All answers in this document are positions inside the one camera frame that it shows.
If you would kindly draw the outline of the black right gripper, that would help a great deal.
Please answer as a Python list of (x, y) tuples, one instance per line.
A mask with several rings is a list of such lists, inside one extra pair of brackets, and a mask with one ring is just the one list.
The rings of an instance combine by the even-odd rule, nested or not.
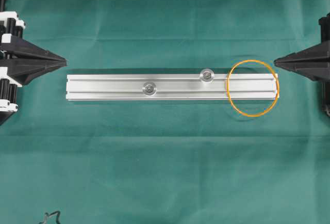
[[(319, 19), (321, 43), (274, 61), (276, 67), (312, 81), (329, 81), (329, 13)], [(322, 109), (329, 117), (329, 82), (322, 83)]]

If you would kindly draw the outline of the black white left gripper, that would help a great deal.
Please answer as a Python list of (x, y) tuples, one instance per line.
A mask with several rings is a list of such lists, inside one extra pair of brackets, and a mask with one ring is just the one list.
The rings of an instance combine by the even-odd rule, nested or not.
[(67, 65), (63, 57), (22, 39), (24, 29), (15, 11), (1, 12), (1, 124), (18, 110), (18, 88)]

